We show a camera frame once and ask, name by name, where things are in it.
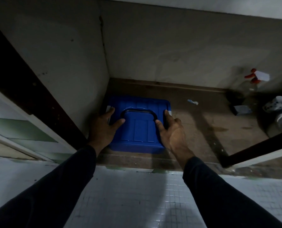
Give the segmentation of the person's left hand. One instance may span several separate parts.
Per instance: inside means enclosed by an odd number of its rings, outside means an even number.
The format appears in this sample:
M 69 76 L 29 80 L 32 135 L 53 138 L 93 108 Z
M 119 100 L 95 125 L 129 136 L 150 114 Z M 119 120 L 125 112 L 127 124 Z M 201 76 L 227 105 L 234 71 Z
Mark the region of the person's left hand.
M 119 129 L 113 128 L 108 122 L 114 112 L 115 108 L 110 107 L 109 111 L 96 117 L 91 123 L 87 145 L 95 150 L 96 157 L 112 142 L 116 131 Z

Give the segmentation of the person's right hand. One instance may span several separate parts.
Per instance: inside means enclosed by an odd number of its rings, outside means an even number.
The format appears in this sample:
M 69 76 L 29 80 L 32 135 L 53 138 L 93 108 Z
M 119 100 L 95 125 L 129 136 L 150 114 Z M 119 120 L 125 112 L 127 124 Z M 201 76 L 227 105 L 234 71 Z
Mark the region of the person's right hand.
M 171 152 L 182 169 L 184 169 L 188 160 L 194 157 L 194 153 L 188 148 L 186 135 L 180 119 L 174 119 L 169 111 L 165 110 L 164 115 L 168 123 L 168 129 L 160 133 L 163 146 Z

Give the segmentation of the blue plastic storage box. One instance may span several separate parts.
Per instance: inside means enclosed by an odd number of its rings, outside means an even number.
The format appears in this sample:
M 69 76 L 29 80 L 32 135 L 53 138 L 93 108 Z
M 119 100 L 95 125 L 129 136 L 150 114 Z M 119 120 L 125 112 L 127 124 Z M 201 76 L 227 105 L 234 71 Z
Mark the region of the blue plastic storage box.
M 109 148 L 117 152 L 161 154 L 160 134 L 155 121 L 159 120 L 165 128 L 168 127 L 164 111 L 171 115 L 171 105 L 168 100 L 142 98 L 128 95 L 111 95 L 108 97 L 106 111 L 114 107 L 109 125 L 119 119 L 125 123 L 117 129 Z

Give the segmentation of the person's left forearm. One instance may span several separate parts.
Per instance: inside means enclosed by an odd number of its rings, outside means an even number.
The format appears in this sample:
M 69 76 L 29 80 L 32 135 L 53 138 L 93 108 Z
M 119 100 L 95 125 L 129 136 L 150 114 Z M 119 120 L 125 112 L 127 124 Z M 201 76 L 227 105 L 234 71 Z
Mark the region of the person's left forearm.
M 93 178 L 96 152 L 87 145 L 0 207 L 0 228 L 63 228 Z

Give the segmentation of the person's right forearm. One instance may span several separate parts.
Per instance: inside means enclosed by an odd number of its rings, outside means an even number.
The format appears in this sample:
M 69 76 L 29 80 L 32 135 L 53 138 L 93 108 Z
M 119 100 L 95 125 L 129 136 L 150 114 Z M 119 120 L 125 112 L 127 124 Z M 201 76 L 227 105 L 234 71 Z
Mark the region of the person's right forearm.
M 282 228 L 281 221 L 197 157 L 186 161 L 183 180 L 207 228 Z

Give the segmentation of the clear spray bottle red trigger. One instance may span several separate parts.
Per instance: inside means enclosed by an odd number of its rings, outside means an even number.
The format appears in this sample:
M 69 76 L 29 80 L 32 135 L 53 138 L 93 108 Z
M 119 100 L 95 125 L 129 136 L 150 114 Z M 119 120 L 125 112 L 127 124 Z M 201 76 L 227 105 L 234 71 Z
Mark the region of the clear spray bottle red trigger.
M 268 82 L 270 75 L 257 70 L 256 68 L 251 69 L 250 74 L 244 76 L 245 81 L 238 85 L 235 94 L 240 99 L 245 99 L 258 90 L 258 85 L 261 82 Z

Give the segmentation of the white spotted cup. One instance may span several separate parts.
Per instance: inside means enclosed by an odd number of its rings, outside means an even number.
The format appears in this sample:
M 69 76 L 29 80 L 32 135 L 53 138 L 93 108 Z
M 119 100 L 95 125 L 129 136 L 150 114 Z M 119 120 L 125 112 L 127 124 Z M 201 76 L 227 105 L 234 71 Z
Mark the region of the white spotted cup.
M 266 103 L 262 109 L 266 113 L 273 113 L 275 111 L 282 110 L 282 96 L 276 96 L 270 102 Z

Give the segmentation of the dark wooden door frame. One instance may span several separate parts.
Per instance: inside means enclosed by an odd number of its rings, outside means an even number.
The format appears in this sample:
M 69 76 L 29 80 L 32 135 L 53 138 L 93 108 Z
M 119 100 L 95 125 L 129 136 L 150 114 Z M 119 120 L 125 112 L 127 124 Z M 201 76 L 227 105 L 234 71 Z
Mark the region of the dark wooden door frame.
M 78 150 L 86 137 L 0 30 L 0 93 Z

